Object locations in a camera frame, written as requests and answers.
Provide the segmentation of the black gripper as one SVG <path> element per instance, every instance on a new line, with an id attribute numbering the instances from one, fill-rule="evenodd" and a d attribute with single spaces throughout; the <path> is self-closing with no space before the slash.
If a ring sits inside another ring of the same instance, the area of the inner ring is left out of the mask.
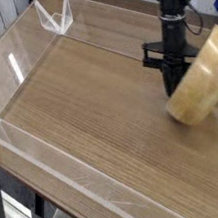
<path id="1" fill-rule="evenodd" d="M 186 40 L 186 24 L 184 15 L 160 16 L 162 40 L 158 42 L 146 42 L 142 44 L 144 51 L 142 63 L 145 67 L 161 69 L 164 78 L 165 90 L 168 96 L 172 96 L 176 89 L 176 82 L 180 82 L 191 66 L 183 62 L 177 71 L 171 65 L 163 64 L 165 58 L 180 63 L 185 57 L 194 58 L 198 55 L 198 48 L 190 45 Z"/>

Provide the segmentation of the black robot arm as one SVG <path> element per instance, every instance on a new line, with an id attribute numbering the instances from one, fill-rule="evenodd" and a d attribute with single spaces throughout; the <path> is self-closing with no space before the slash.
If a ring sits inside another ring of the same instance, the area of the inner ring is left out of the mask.
<path id="1" fill-rule="evenodd" d="M 159 20 L 161 21 L 162 40 L 143 43 L 143 65 L 161 71 L 166 95 L 172 96 L 191 65 L 185 58 L 198 55 L 197 47 L 187 42 L 186 29 L 198 36 L 202 32 L 203 19 L 191 5 L 191 0 L 158 0 L 160 4 Z M 189 28 L 186 22 L 185 9 L 189 7 L 198 15 L 200 27 L 197 32 Z"/>

